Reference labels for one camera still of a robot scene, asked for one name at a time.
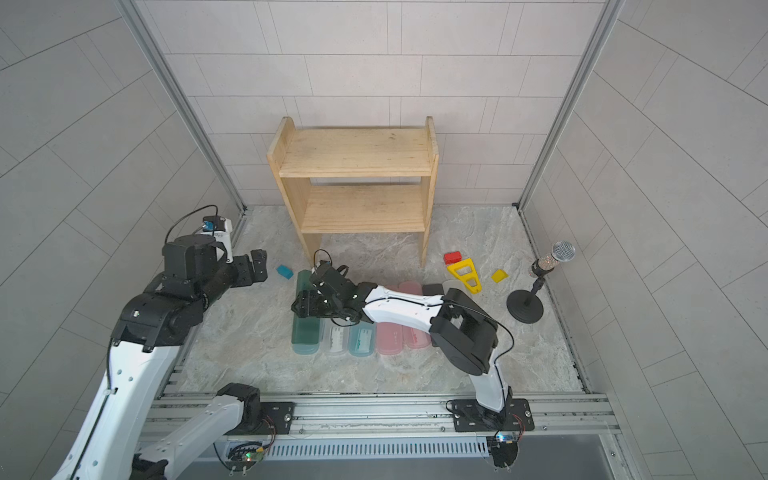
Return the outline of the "dark green pencil case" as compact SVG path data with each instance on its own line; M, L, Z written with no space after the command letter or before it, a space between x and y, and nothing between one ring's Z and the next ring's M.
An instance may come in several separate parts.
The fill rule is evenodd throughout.
M310 286L309 270L301 270L297 274L296 296ZM313 355L318 352L323 326L319 318L300 318L294 315L292 323L291 345L297 355Z

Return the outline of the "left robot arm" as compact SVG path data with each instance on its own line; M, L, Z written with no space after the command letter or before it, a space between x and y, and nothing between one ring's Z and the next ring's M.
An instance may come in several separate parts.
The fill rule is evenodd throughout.
M266 280L267 254L234 256L225 233L164 244L165 267L122 309L105 374L58 479L175 479L220 437L264 425L258 388L231 383L203 412L144 449L150 407L191 330L231 288Z

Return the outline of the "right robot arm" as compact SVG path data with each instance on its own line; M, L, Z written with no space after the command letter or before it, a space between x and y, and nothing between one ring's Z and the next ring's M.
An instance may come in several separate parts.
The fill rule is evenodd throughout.
M498 333L508 328L458 289L423 296L370 282L355 284L346 277L345 267L323 261L312 270L309 286L299 290L291 310L299 318L391 323L425 332L454 367L469 375L475 390L473 400L446 404L456 431L524 434L535 429L529 404L513 397L496 364L503 355Z

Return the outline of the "light teal pencil case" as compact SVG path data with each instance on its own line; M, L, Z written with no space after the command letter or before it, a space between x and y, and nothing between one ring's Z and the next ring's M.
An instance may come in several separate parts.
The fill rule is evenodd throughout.
M327 352L330 349L331 346L331 333L332 333L332 323L328 318L321 318L321 335L320 335L320 341L319 341L319 350L322 352Z
M361 322L353 326L349 334L348 351L355 357L368 357L375 351L376 328L372 323Z

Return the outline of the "black pencil case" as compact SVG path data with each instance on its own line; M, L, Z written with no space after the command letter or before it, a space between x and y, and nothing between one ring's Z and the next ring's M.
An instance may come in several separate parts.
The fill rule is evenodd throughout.
M441 283L425 284L422 286L422 294L424 296L443 296L445 290Z

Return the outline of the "pink pencil case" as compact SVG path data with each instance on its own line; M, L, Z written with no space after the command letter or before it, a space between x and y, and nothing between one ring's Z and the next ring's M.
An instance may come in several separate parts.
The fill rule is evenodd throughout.
M394 323L376 325L376 351L382 356L399 355L404 346L403 328Z
M423 295L422 285L415 281L400 283L398 290L407 294ZM431 346L431 338L428 333L410 327L403 328L403 341L411 350L419 350Z

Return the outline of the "frosted white pencil case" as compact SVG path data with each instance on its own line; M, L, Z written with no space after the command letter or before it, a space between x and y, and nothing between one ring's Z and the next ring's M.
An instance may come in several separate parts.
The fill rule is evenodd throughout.
M337 325L332 319L329 319L333 325L331 333L331 346L327 352L323 352L329 357L338 357L348 353L349 327Z

